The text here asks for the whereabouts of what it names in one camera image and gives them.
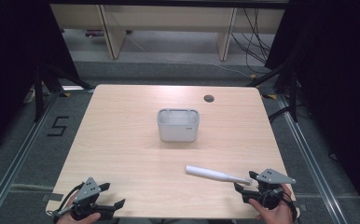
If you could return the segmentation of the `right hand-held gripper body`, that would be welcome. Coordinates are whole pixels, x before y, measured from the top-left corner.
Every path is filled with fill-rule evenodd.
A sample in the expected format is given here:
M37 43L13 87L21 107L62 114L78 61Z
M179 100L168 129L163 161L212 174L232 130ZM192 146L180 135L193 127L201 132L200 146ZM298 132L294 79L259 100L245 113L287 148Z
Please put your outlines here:
M278 206L280 201L287 203L287 205L294 209L295 206L292 200L287 200L284 195L282 184L296 184L297 181L279 173L271 168L267 168L257 177L257 191L246 190L246 194L242 196L242 200L248 203L250 199L258 201L263 207L272 210Z

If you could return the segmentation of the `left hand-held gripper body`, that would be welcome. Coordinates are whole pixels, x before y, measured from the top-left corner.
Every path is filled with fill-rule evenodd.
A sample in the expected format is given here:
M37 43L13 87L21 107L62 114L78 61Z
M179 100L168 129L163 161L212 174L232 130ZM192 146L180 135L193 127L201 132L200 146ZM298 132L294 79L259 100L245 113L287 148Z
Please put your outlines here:
M113 206L99 205L96 203L100 196L100 189L96 181L89 177L73 200L71 216L80 220L91 214L100 213L100 220L109 220L114 215Z

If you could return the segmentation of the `white electric toothbrush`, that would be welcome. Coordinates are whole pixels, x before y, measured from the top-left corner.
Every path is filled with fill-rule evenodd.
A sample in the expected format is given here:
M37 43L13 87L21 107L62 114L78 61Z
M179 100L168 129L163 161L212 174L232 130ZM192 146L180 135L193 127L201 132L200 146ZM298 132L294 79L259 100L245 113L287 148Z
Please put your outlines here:
M241 184L245 184L246 186L250 186L253 182L251 178L240 178L216 170L211 170L193 165L186 166L186 173L188 175L195 175L221 182L241 183Z

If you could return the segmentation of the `white plastic holder box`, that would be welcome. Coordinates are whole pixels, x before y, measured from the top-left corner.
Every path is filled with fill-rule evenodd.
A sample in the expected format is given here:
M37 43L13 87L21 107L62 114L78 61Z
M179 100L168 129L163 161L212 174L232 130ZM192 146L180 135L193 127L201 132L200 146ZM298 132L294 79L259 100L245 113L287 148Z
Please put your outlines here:
M163 108L157 114L159 138L165 142L193 142L197 139L200 114L195 109Z

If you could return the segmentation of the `person's right hand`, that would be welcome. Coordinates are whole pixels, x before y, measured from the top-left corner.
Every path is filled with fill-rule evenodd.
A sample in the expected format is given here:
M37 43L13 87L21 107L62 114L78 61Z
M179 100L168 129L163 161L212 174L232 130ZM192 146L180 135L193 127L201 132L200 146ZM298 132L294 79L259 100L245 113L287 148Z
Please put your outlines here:
M293 212L287 203L280 201L272 210L263 207L258 201L250 199L251 206L258 212L256 219L263 220L265 224L293 224Z

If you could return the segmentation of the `person's left hand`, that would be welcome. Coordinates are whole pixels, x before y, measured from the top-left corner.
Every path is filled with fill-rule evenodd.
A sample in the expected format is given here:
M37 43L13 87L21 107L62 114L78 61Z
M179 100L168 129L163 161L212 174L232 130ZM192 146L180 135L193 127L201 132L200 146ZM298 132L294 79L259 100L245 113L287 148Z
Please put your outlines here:
M56 224L94 224L100 219L100 217L100 213L94 213L83 219L76 220L71 216L70 212L67 212L58 219Z

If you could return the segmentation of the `grey floor tape patch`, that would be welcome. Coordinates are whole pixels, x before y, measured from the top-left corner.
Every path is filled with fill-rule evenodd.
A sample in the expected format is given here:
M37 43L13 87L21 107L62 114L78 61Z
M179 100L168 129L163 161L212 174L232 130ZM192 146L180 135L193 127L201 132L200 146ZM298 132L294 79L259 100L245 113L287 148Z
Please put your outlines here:
M57 193L44 194L42 197L42 201L43 202L49 202L49 201L60 202L62 200L62 197L63 197L62 194L57 194Z

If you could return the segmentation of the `black metal stand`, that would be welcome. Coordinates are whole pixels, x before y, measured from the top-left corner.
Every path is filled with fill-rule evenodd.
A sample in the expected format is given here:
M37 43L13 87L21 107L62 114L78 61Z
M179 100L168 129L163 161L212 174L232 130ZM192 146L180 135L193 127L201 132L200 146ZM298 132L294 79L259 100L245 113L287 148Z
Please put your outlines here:
M297 73L293 64L285 62L264 76L254 79L251 83L247 84L247 87L256 87L275 76L278 78L273 87L274 91L276 93L287 91L289 103L284 108L270 115L269 121L273 122L279 115L288 112L293 121L297 122Z
M41 63L35 69L35 121L39 121L44 114L43 85L47 86L49 92L59 93L63 91L59 78L67 79L85 90L94 89L94 86L82 81L78 74L71 75L59 67Z

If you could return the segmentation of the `white power strip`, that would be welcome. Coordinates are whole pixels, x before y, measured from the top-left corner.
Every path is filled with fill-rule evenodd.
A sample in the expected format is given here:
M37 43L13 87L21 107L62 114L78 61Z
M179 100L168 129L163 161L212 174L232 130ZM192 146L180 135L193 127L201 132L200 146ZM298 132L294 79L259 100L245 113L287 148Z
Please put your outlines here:
M30 89L23 99L25 104L30 104L35 98L35 89Z

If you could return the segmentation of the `black curtain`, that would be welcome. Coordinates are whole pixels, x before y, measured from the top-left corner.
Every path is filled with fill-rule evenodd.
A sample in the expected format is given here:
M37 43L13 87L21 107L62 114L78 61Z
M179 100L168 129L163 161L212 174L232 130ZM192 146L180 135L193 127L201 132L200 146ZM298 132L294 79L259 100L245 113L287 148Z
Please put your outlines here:
M0 135L38 69L78 77L49 0L0 0Z
M314 118L360 195L360 0L289 0L266 66L284 62L320 3L296 73Z

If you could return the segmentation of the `grey metal floor rail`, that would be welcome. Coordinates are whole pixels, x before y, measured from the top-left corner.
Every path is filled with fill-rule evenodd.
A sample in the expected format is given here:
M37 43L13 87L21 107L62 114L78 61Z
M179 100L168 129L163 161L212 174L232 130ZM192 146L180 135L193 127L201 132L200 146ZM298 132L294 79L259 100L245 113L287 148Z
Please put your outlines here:
M298 148L307 164L311 173L312 179L320 196L325 204L325 207L331 216L334 224L349 224L347 218L344 216L343 210L339 205L339 201L335 197L332 188L329 187L328 182L317 163L317 160L312 154L312 150L297 122L294 121L290 114L290 104L285 100L282 94L278 95L278 103L281 109L285 109L284 117L297 142Z
M52 108L56 99L58 98L58 93L50 93L48 95L47 101L43 104L43 113L34 121L31 128L29 129L26 137L24 138L20 148L18 149L15 157L11 161L11 164L7 167L6 172L0 180L0 207L3 204L4 199L6 198L9 189L17 177L21 167L23 166L27 156L31 151L32 144L35 142L39 132L42 129L42 126L45 123L48 112Z

